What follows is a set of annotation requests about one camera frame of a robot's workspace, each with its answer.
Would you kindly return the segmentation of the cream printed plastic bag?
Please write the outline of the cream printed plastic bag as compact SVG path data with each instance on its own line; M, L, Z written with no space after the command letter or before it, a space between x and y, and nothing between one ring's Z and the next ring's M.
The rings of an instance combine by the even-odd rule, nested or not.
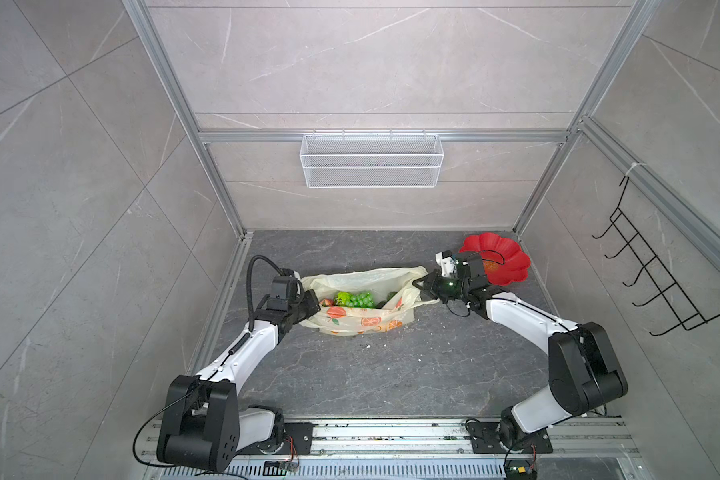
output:
M415 321L415 310L431 302L413 282L427 275L423 266L379 268L306 277L319 311L301 325L333 336L383 333Z

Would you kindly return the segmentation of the red flower-shaped plate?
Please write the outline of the red flower-shaped plate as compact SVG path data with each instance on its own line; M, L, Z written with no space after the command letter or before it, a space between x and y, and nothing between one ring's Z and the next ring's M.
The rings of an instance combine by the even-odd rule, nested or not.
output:
M487 280L502 287L524 282L531 267L530 257L514 240L492 232L468 236L461 252L475 252L483 261Z

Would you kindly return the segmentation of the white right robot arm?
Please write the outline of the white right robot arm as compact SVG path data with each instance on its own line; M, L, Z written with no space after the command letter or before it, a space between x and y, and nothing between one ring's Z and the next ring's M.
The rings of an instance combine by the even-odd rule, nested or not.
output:
M436 262L437 270L413 281L423 296L462 304L468 315L514 331L547 355L548 385L502 412L498 437L507 451L524 449L547 427L627 394L626 376L601 325L562 319L491 284L477 252L444 251Z

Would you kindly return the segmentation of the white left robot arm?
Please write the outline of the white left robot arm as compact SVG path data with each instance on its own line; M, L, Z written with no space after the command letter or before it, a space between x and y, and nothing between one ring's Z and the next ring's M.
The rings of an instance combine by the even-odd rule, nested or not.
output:
M280 450L286 442L282 410L242 410L238 394L286 333L319 311L316 294L304 289L296 273L275 277L270 293L253 311L253 322L227 350L196 374L179 375L170 384L160 413L157 461L222 473L248 447L264 453Z

